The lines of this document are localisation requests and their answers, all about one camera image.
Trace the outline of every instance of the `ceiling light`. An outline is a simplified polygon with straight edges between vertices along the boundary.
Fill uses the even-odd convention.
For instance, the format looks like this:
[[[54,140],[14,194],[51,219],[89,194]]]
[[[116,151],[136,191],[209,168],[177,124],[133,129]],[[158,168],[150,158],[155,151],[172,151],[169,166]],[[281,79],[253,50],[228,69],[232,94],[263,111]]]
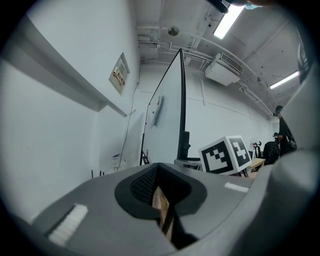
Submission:
[[[229,12],[223,16],[219,26],[216,28],[213,34],[220,39],[224,38],[244,7],[245,6],[235,6],[231,4],[229,7]]]
[[[285,83],[285,82],[289,81],[290,79],[295,78],[295,77],[297,77],[297,76],[299,76],[299,71],[294,72],[293,74],[287,76],[286,78],[282,79],[281,81],[279,81],[279,82],[271,85],[271,86],[270,86],[270,89],[276,88],[276,87],[282,85],[283,83]]]

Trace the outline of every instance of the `wall sign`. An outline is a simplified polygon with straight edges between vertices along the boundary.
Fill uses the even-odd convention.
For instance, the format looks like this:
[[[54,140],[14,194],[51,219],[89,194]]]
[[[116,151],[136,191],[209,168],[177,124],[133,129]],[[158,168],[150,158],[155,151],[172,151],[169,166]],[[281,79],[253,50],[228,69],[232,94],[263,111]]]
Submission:
[[[122,95],[124,91],[129,73],[130,72],[125,55],[122,53],[109,77],[109,81],[112,83],[117,92],[120,93],[120,95]]]

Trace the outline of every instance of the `whiteboard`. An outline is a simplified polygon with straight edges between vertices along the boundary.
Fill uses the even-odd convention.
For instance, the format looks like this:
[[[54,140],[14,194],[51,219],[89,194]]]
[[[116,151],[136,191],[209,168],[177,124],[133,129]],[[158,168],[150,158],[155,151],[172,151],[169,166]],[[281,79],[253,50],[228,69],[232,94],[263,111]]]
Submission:
[[[173,164],[181,154],[182,133],[186,125],[186,78],[182,49],[155,90],[147,106],[145,122],[142,151],[147,160],[150,163]]]

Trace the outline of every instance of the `air conditioning unit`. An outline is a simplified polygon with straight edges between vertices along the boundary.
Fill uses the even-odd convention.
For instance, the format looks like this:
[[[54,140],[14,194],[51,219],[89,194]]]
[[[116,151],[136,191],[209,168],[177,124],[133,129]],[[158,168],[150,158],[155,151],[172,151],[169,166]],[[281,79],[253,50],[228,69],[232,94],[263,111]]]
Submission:
[[[228,86],[231,83],[238,82],[240,80],[239,75],[243,71],[244,68],[234,59],[224,53],[218,53],[204,72],[207,78]]]

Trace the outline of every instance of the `cable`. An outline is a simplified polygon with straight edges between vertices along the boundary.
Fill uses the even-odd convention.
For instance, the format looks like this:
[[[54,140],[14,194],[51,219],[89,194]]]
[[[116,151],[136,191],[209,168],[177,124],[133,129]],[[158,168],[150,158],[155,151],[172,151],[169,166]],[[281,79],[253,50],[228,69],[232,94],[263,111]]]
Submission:
[[[140,71],[141,71],[141,61],[140,61],[140,67],[139,67],[139,80],[138,82],[136,83],[136,87],[133,91],[133,95],[132,95],[132,104],[131,104],[131,110],[130,110],[130,116],[129,116],[129,121],[128,121],[128,126],[126,128],[126,134],[125,134],[125,138],[124,138],[124,142],[123,142],[123,146],[122,146],[122,150],[121,150],[121,155],[120,155],[120,161],[119,161],[119,165],[117,167],[116,170],[119,170],[120,168],[120,165],[121,165],[121,159],[122,159],[122,153],[124,151],[124,148],[125,148],[125,144],[126,144],[126,140],[127,140],[127,136],[128,136],[128,131],[129,131],[129,124],[130,124],[130,119],[131,119],[131,115],[132,115],[132,108],[134,107],[134,98],[135,98],[135,92],[136,92],[136,89],[140,83]]]

